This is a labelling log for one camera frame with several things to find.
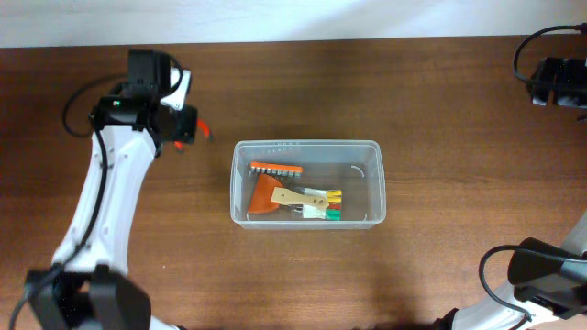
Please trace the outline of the orange scraper wooden handle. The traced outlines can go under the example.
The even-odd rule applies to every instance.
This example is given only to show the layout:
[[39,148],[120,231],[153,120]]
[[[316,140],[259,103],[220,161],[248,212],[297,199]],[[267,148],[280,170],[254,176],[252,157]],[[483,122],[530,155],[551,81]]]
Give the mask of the orange scraper wooden handle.
[[314,205],[318,207],[321,197],[308,196],[286,189],[270,175],[260,174],[249,203],[249,213],[264,215],[276,211],[280,206]]

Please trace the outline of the clear pack coloured plugs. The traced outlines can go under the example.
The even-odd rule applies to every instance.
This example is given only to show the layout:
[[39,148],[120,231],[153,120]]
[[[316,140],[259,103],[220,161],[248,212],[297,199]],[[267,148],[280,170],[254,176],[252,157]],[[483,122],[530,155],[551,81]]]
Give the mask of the clear pack coloured plugs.
[[321,197],[318,207],[314,205],[294,205],[293,214],[303,219],[316,220],[341,220],[342,191],[318,190],[313,188],[300,188],[299,192],[308,196]]

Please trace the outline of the orange socket rail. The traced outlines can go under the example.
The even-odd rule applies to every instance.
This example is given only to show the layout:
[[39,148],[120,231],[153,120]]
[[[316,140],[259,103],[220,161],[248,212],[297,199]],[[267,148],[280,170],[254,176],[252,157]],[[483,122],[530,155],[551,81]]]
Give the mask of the orange socket rail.
[[258,174],[266,174],[273,177],[300,178],[304,169],[300,166],[276,164],[267,162],[252,161],[250,170]]

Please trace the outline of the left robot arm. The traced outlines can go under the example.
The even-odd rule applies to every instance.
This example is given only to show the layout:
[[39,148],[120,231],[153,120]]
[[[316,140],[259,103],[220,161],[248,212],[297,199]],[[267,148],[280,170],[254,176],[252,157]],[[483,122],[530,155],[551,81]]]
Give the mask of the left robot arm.
[[127,74],[89,115],[91,160],[72,222],[47,269],[32,269],[13,310],[30,306],[44,329],[167,329],[128,274],[128,242],[142,183],[164,144],[201,129],[186,103],[192,74],[172,55],[132,50]]

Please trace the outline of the orange handled pliers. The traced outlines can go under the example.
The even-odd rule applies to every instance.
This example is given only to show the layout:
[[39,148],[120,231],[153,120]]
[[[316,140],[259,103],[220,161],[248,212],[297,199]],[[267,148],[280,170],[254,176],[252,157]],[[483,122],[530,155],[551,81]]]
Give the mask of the orange handled pliers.
[[[210,126],[202,119],[198,119],[196,121],[196,130],[200,131],[204,135],[205,141],[207,143],[212,143],[214,141],[213,132]],[[184,153],[186,142],[174,141],[173,145],[178,153]]]

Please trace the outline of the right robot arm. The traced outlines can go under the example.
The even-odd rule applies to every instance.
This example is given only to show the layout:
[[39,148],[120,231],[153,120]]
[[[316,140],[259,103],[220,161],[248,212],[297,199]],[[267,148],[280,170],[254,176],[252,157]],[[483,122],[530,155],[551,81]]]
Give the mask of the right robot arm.
[[[526,88],[535,105],[549,99],[561,106],[586,106],[586,60],[547,57],[538,62]],[[484,269],[489,258],[511,251],[507,279],[496,289]],[[586,314],[586,218],[582,217],[560,247],[529,237],[517,245],[487,251],[478,268],[487,296],[453,309],[435,321],[436,329],[529,329]]]

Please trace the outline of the clear plastic container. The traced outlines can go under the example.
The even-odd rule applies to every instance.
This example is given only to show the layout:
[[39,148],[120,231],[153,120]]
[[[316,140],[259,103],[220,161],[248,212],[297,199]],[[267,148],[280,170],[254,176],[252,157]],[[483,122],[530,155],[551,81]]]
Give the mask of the clear plastic container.
[[[296,193],[300,188],[341,190],[340,221],[303,219],[291,206],[268,214],[250,214],[249,203],[259,174],[252,161],[300,166],[300,178],[273,177]],[[373,140],[245,140],[234,149],[230,180],[230,214],[244,229],[370,229],[386,217],[382,153]]]

